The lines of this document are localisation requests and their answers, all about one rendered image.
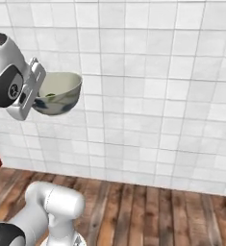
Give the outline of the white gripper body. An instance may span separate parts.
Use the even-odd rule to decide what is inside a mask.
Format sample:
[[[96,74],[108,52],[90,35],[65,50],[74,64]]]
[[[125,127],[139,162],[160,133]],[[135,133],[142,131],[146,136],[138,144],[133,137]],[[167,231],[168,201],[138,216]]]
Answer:
[[[24,83],[16,101],[7,108],[8,114],[19,121],[24,121],[38,97],[39,89],[46,77],[46,71],[37,58],[32,58],[24,72]]]

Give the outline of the white bowl with dark pattern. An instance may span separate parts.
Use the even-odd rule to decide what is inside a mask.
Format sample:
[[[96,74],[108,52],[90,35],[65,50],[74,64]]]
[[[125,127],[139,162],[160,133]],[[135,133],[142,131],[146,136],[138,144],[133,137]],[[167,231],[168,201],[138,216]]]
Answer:
[[[72,110],[79,101],[83,79],[72,72],[48,72],[35,99],[33,109],[54,116]],[[45,97],[48,93],[55,96]]]

